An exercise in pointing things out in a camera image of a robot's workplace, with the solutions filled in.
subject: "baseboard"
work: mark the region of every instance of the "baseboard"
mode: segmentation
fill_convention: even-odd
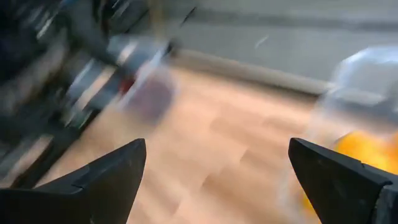
[[[231,76],[250,82],[288,88],[312,95],[320,95],[331,88],[331,83],[328,82],[215,57],[193,50],[179,50],[172,63],[177,66],[187,67],[194,70],[201,70],[204,72]]]

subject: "orange object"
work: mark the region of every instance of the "orange object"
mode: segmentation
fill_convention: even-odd
[[[398,133],[390,141],[355,131],[339,139],[335,151],[350,156],[362,163],[398,175]],[[312,205],[304,194],[303,207],[315,215]]]

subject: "clear plastic container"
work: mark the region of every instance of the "clear plastic container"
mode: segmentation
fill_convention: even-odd
[[[118,108],[137,119],[157,123],[172,104],[175,82],[167,66],[169,43],[150,38],[119,35],[110,47],[119,54],[120,63],[137,70],[132,87],[118,102]]]
[[[381,141],[396,138],[398,47],[370,47],[348,57],[338,65],[332,84],[318,100],[304,139],[333,150],[337,140],[352,132]],[[319,223],[290,163],[287,167],[280,188],[282,209],[292,223]]]

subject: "wooden floor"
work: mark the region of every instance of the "wooden floor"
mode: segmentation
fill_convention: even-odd
[[[66,174],[138,137],[147,164],[128,223],[289,223],[278,206],[289,138],[314,99],[172,69],[179,93],[155,129],[107,110],[44,179]]]

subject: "gray wall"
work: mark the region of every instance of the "gray wall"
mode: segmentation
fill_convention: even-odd
[[[392,0],[212,0],[165,5],[167,36],[178,37],[186,49],[316,80],[329,80],[339,61],[361,49],[398,43],[398,1]],[[197,14],[181,25],[194,6]],[[201,16],[209,10],[212,15]],[[226,12],[251,16],[244,22],[227,22],[228,18],[222,20]],[[310,18],[315,26],[299,22],[280,26],[262,22],[264,16]],[[317,24],[324,20],[332,25]],[[355,24],[361,22],[373,25],[357,29]],[[386,23],[393,27],[380,26]]]

